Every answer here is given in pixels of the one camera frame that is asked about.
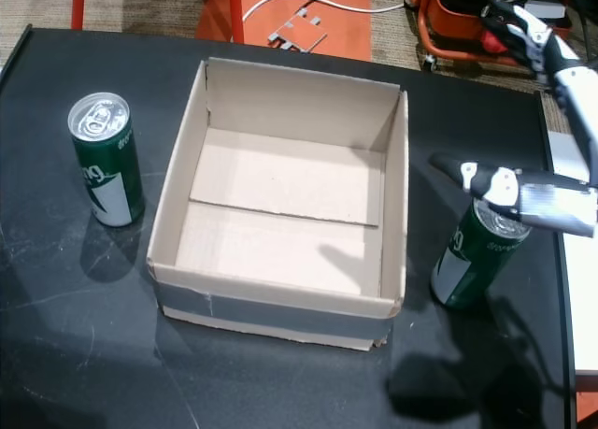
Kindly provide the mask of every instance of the table surface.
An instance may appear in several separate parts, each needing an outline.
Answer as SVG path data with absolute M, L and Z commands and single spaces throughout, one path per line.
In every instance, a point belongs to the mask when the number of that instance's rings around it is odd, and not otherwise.
M 145 256 L 200 60 L 285 64 L 401 84 L 409 95 L 404 308 L 357 352 L 166 319 Z M 129 103 L 147 211 L 91 215 L 66 127 L 85 94 Z M 547 168 L 536 97 L 325 56 L 159 36 L 33 30 L 0 91 L 2 427 L 566 427 L 574 368 L 562 240 L 533 231 L 468 312 L 430 271 L 468 199 L 434 150 Z

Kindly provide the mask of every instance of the robotic hand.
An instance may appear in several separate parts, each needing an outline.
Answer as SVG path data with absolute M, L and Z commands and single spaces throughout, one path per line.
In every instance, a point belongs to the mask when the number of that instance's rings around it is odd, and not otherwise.
M 436 154 L 430 163 L 464 191 L 513 220 L 592 237 L 598 201 L 598 74 L 562 39 L 522 7 L 491 0 L 484 24 L 513 58 L 548 83 L 590 170 L 590 182 L 549 172 L 525 172 Z

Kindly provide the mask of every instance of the cardboard box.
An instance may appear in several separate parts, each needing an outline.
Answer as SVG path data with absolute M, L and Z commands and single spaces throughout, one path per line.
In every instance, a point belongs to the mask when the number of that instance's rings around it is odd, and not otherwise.
M 369 350 L 405 294 L 398 86 L 202 63 L 149 242 L 164 314 Z

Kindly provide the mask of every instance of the packing tape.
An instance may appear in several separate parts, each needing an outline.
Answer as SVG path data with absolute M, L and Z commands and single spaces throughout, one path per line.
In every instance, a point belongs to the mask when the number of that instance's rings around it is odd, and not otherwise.
M 310 334 L 382 340 L 392 328 L 393 317 L 373 319 L 357 315 L 258 303 L 199 293 L 157 282 L 161 306 L 204 317 L 284 328 Z

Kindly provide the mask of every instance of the green can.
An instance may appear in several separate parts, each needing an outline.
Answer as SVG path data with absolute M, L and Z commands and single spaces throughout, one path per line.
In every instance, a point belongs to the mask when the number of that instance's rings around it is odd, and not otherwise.
M 95 218 L 124 226 L 145 208 L 129 106 L 113 93 L 94 93 L 68 113 L 78 162 Z
M 480 298 L 531 228 L 472 202 L 432 272 L 432 290 L 448 307 Z

